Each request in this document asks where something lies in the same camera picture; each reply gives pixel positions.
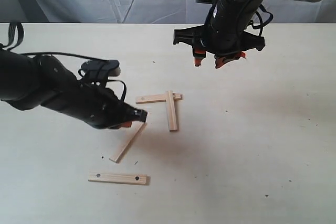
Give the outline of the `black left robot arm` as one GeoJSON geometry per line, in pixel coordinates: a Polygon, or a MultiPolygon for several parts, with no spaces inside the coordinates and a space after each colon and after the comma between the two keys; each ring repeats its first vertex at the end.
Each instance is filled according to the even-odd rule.
{"type": "Polygon", "coordinates": [[[119,129],[146,122],[147,111],[125,103],[107,88],[120,74],[117,60],[83,57],[78,73],[69,71],[58,52],[17,54],[1,49],[1,100],[26,111],[42,106],[81,120],[95,129],[119,129]]]}

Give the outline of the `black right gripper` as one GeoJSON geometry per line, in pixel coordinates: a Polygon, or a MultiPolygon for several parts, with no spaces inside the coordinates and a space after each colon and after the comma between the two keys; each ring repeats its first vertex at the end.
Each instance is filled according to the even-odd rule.
{"type": "Polygon", "coordinates": [[[173,44],[190,45],[195,66],[201,65],[208,52],[215,55],[215,68],[245,59],[243,51],[261,51],[265,46],[264,37],[245,31],[259,5],[260,1],[254,1],[242,10],[244,4],[241,2],[218,1],[209,10],[203,25],[174,30],[173,44]]]}

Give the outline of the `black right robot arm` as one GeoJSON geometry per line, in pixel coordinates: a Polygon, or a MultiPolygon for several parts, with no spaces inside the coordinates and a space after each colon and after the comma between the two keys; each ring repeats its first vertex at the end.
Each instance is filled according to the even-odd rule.
{"type": "MultiPolygon", "coordinates": [[[[251,49],[262,51],[265,39],[262,34],[246,32],[246,28],[263,31],[274,18],[269,15],[263,21],[260,13],[268,13],[262,5],[263,0],[196,0],[198,3],[210,4],[211,8],[201,26],[174,30],[173,44],[184,43],[192,47],[195,66],[199,67],[207,53],[215,58],[218,69],[225,64],[245,57],[251,49]]],[[[321,0],[293,0],[302,2],[319,2],[321,0]]]]}

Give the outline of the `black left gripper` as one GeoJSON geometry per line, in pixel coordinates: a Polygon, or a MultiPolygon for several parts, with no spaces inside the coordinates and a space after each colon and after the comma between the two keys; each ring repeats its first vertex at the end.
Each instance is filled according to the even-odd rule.
{"type": "Polygon", "coordinates": [[[108,88],[81,85],[52,98],[52,110],[81,120],[95,129],[131,127],[146,122],[147,111],[121,100],[108,88]]]}

